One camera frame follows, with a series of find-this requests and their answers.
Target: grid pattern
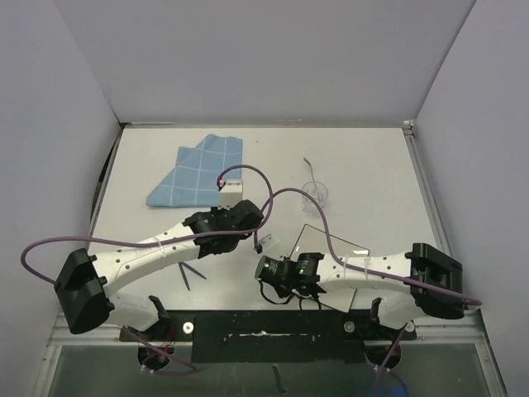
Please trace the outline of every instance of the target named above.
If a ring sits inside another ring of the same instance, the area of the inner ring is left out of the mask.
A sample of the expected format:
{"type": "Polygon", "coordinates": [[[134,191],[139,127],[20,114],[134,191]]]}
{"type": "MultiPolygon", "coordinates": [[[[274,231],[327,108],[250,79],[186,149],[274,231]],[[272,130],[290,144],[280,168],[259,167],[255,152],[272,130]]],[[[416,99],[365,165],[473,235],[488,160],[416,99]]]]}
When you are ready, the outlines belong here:
{"type": "MultiPolygon", "coordinates": [[[[217,176],[242,162],[242,140],[233,136],[206,136],[196,147],[180,147],[175,167],[156,186],[146,203],[150,207],[212,207],[218,204],[217,176]]],[[[226,174],[240,178],[241,170],[226,174]]]]}

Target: black cable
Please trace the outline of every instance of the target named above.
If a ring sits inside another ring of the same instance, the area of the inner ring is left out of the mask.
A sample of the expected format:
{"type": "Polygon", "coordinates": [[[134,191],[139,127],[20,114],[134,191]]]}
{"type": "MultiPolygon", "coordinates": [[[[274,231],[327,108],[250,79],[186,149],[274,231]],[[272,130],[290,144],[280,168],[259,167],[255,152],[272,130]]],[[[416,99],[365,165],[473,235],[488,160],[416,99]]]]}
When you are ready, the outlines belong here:
{"type": "Polygon", "coordinates": [[[290,301],[294,298],[294,296],[296,296],[295,294],[290,294],[290,296],[284,302],[274,302],[272,299],[268,298],[265,295],[265,286],[263,285],[263,282],[261,280],[259,280],[259,292],[261,292],[261,296],[269,304],[289,304],[290,301]]]}

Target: blue cloth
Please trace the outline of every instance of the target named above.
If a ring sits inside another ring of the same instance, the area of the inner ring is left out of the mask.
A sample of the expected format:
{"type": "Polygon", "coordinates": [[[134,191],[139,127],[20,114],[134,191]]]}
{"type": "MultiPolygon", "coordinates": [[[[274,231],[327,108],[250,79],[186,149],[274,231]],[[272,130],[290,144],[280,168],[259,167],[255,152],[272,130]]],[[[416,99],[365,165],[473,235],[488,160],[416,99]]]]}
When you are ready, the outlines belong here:
{"type": "MultiPolygon", "coordinates": [[[[214,207],[218,205],[217,177],[242,162],[242,139],[210,134],[197,147],[180,147],[176,166],[147,196],[150,207],[214,207]]],[[[241,170],[224,179],[239,179],[241,170]]]]}

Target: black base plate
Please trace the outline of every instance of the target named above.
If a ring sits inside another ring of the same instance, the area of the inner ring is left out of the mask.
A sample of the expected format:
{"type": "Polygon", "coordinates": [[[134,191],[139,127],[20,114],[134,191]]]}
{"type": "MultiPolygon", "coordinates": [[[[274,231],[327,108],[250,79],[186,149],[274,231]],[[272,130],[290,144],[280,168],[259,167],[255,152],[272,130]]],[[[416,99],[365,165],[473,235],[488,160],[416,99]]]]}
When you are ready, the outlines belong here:
{"type": "MultiPolygon", "coordinates": [[[[365,362],[364,341],[391,341],[398,331],[369,319],[369,310],[169,310],[176,342],[193,342],[192,362],[365,362]],[[348,333],[344,323],[352,321],[348,333]],[[191,322],[193,333],[183,325],[191,322]]],[[[140,335],[148,341],[167,339],[167,324],[157,323],[140,335]]],[[[406,332],[404,340],[417,338],[406,332]]],[[[133,342],[122,332],[120,340],[133,342]]]]}

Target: checkered cloth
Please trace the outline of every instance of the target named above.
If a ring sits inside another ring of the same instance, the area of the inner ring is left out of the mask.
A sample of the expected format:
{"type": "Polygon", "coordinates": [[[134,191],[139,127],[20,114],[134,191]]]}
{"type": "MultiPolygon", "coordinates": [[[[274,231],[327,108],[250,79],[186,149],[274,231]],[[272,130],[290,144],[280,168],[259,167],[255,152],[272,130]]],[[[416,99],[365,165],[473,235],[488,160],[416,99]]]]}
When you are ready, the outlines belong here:
{"type": "MultiPolygon", "coordinates": [[[[197,147],[180,147],[176,166],[147,196],[150,207],[214,207],[218,205],[217,177],[242,162],[242,139],[210,134],[197,147]]],[[[239,179],[241,170],[224,178],[239,179]]]]}

